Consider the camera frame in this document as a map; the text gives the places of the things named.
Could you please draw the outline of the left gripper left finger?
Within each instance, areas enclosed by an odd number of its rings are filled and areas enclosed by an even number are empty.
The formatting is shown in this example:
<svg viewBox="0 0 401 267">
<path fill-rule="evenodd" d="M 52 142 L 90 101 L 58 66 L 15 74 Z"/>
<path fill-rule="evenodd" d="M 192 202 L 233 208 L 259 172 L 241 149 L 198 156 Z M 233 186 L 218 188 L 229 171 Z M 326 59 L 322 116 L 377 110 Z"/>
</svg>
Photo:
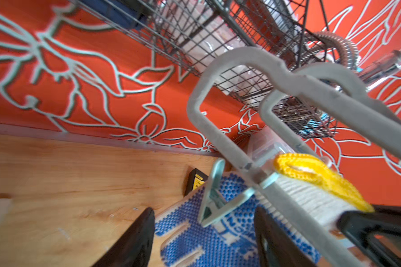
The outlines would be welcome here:
<svg viewBox="0 0 401 267">
<path fill-rule="evenodd" d="M 146 267 L 148 266 L 155 232 L 155 214 L 146 208 L 127 231 L 93 266 Z"/>
</svg>

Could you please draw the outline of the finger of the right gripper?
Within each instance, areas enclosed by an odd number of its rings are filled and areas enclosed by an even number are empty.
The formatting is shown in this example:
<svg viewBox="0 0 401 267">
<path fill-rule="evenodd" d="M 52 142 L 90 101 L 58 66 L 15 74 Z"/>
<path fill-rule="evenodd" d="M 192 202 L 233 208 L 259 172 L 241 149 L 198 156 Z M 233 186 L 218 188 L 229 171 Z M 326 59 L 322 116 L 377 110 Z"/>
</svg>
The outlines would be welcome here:
<svg viewBox="0 0 401 267">
<path fill-rule="evenodd" d="M 401 267 L 401 206 L 374 209 L 346 211 L 336 226 L 376 266 Z"/>
</svg>

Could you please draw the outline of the grey clip hanger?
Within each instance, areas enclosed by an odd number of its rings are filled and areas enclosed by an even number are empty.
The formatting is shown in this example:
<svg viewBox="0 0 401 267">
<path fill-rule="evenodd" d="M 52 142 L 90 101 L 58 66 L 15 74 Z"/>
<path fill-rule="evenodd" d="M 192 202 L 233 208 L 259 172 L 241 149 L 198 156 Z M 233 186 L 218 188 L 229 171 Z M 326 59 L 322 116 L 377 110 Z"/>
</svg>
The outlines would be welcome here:
<svg viewBox="0 0 401 267">
<path fill-rule="evenodd" d="M 272 108 L 286 95 L 306 99 L 399 159 L 400 119 L 383 103 L 367 95 L 365 83 L 352 70 L 335 63 L 312 63 L 291 72 L 283 60 L 256 47 L 234 49 L 215 59 L 201 75 L 187 103 L 190 122 L 332 265 L 360 266 L 355 256 L 278 185 L 263 186 L 269 174 L 201 113 L 200 106 L 216 78 L 240 65 L 261 71 L 272 83 L 273 90 L 261 102 L 260 117 L 298 152 L 313 154 L 312 149 L 272 112 Z"/>
</svg>

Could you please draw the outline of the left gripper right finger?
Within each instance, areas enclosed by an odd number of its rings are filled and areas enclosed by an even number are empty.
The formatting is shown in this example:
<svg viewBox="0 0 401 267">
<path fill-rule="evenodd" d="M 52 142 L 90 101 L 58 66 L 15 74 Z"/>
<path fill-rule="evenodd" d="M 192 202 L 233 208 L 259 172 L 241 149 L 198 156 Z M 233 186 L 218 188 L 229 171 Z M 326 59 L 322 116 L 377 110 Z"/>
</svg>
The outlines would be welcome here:
<svg viewBox="0 0 401 267">
<path fill-rule="evenodd" d="M 260 266 L 315 266 L 284 233 L 278 223 L 260 206 L 255 210 L 254 226 Z"/>
</svg>

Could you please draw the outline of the blue dotted glove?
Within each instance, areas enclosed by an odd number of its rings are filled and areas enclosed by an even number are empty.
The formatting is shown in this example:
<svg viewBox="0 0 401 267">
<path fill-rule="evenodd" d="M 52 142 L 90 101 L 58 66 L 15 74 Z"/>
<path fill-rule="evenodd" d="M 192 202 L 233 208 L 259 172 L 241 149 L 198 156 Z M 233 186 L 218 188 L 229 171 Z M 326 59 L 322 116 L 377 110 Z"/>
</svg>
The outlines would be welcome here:
<svg viewBox="0 0 401 267">
<path fill-rule="evenodd" d="M 330 229 L 344 211 L 372 212 L 360 192 L 337 172 L 314 156 L 281 154 L 274 158 L 274 183 L 281 186 L 319 224 Z M 226 202 L 248 186 L 235 172 L 222 175 L 219 192 Z M 160 247 L 167 267 L 257 267 L 260 264 L 254 216 L 264 208 L 314 264 L 320 253 L 261 194 L 255 194 L 220 221 L 204 228 L 198 223 L 205 186 L 170 207 L 155 223 L 155 233 L 165 237 Z"/>
</svg>

